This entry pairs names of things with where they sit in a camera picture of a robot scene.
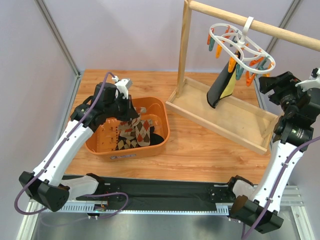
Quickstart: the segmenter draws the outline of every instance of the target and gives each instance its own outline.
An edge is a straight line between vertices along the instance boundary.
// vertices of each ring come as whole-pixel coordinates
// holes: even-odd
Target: gray floor
[[[84,213],[42,213],[46,224],[83,218]],[[254,232],[248,240],[299,240],[290,208],[280,211],[284,223],[267,234]],[[32,240],[240,240],[242,223],[225,216],[118,214],[109,219],[83,220],[47,227],[37,221]]]

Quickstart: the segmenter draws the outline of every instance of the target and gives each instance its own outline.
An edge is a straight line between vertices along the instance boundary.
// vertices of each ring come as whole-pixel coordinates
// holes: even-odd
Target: cable
[[[250,227],[250,229],[249,229],[245,234],[244,234],[244,230],[246,230],[246,228],[244,227],[244,228],[242,229],[242,237],[241,237],[241,240],[246,240],[246,239],[249,237],[249,235],[254,231],[254,229],[256,228],[256,226],[259,224],[259,222],[261,221],[261,219],[263,218],[263,216],[264,216],[265,213],[267,212],[268,207],[269,207],[270,204],[271,204],[271,199],[274,197],[275,192],[276,192],[276,190],[277,190],[277,187],[278,187],[278,185],[279,185],[279,183],[280,183],[280,180],[281,180],[281,178],[282,178],[282,176],[283,176],[283,174],[284,174],[284,172],[285,172],[285,170],[286,170],[286,168],[287,168],[287,164],[290,162],[290,160],[293,158],[293,156],[294,156],[298,151],[300,151],[300,149],[303,149],[304,147],[306,147],[306,146],[308,146],[308,145],[310,145],[310,144],[313,144],[314,142],[319,141],[319,140],[320,140],[320,136],[317,136],[316,138],[311,139],[311,140],[306,141],[305,143],[301,144],[300,146],[298,146],[296,149],[294,149],[294,150],[290,153],[290,155],[289,155],[289,156],[287,157],[287,159],[285,160],[285,162],[284,162],[284,164],[283,164],[283,166],[282,166],[282,168],[281,168],[281,170],[280,170],[280,172],[279,172],[279,174],[278,174],[278,176],[277,176],[277,178],[276,178],[276,180],[275,180],[275,182],[274,182],[274,184],[273,184],[273,187],[272,187],[272,189],[271,189],[269,198],[268,198],[268,200],[266,201],[266,204],[265,204],[262,212],[260,213],[260,215],[258,216],[258,218],[255,220],[255,222],[252,224],[252,226]]]
[[[86,119],[86,117],[88,116],[88,114],[91,112],[91,110],[95,107],[97,101],[100,98],[100,95],[102,94],[102,91],[104,89],[104,86],[106,84],[107,78],[109,76],[109,74],[114,78],[115,75],[113,75],[110,71],[108,71],[105,74],[105,77],[103,79],[101,88],[95,98],[95,100],[93,101],[93,103],[91,104],[91,106],[89,107],[89,109],[86,111],[86,113],[83,115],[83,117],[80,119],[80,121],[71,129],[71,131],[66,135],[66,137],[60,142],[60,144],[58,145],[58,147],[54,150],[54,152],[52,153],[52,155],[50,156],[50,158],[48,159],[48,161],[46,162],[46,164],[44,165],[43,169],[36,175],[34,176],[22,189],[21,191],[17,194],[15,200],[14,200],[14,208],[15,210],[22,214],[22,215],[33,215],[33,214],[38,214],[41,213],[42,211],[46,210],[47,208],[44,207],[38,211],[34,211],[34,212],[26,212],[23,211],[19,208],[18,206],[18,201],[21,197],[21,195],[28,189],[28,187],[33,184],[40,176],[41,174],[43,174],[45,172],[45,169],[48,168],[48,166],[50,165],[50,163],[53,161],[54,157],[56,156],[56,154],[59,152],[59,150],[61,149],[61,147],[63,146],[63,144],[68,140],[68,138],[72,135],[72,133],[79,127],[79,125]]]
[[[111,218],[114,215],[118,214],[119,212],[121,212],[128,205],[129,196],[125,192],[112,192],[112,193],[106,193],[106,194],[100,194],[100,195],[84,195],[84,197],[102,198],[102,197],[109,197],[109,196],[114,196],[114,195],[123,195],[123,196],[125,196],[125,203],[123,204],[123,206],[119,210],[117,210],[117,211],[115,211],[115,212],[113,212],[111,214],[105,215],[105,216],[98,216],[97,217],[98,219],[108,219],[108,218]],[[87,216],[86,217],[82,217],[82,218],[76,219],[76,220],[68,222],[68,223],[62,223],[62,224],[57,224],[57,225],[47,224],[47,223],[43,222],[42,219],[43,218],[40,218],[40,222],[43,225],[45,225],[46,227],[64,227],[64,226],[68,226],[70,224],[74,224],[74,223],[80,222],[82,220],[86,220],[86,219],[88,219],[88,217]]]

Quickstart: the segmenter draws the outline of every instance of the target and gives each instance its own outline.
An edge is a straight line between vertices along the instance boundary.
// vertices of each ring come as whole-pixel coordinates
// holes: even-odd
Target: label on basket
[[[123,158],[130,158],[135,157],[136,154],[129,154],[129,155],[123,155],[123,156],[111,156],[110,159],[123,159]]]

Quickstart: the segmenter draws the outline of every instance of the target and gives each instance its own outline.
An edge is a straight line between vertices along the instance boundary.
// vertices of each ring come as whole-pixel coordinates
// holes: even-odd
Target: white wall
[[[0,235],[16,238],[23,216],[14,209],[22,171],[52,148],[73,87],[73,75],[33,0],[0,7]],[[25,210],[28,198],[19,202]]]
[[[278,26],[292,0],[201,2]],[[45,0],[81,70],[177,71],[183,0]],[[229,60],[208,51],[209,27],[220,19],[193,12],[186,70],[219,72]],[[262,48],[271,37],[250,30]]]
[[[320,39],[320,1],[303,0],[298,7],[287,29],[312,38]],[[276,61],[276,68],[273,75],[279,75],[291,71],[300,80],[308,79],[311,70],[320,67],[320,52],[307,49],[293,43],[279,40],[271,55]],[[320,136],[320,118],[313,124],[313,137]],[[297,185],[300,189],[308,217],[311,221],[315,239],[320,239],[318,207],[320,198],[320,142],[309,146],[307,152],[294,169],[290,183]]]

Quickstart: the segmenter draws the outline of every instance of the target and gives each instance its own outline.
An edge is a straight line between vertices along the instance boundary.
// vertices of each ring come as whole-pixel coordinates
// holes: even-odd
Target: wooden tray
[[[214,109],[207,102],[209,89],[185,77],[180,97],[174,91],[166,107],[258,154],[266,153],[278,116],[233,96],[221,99]]]

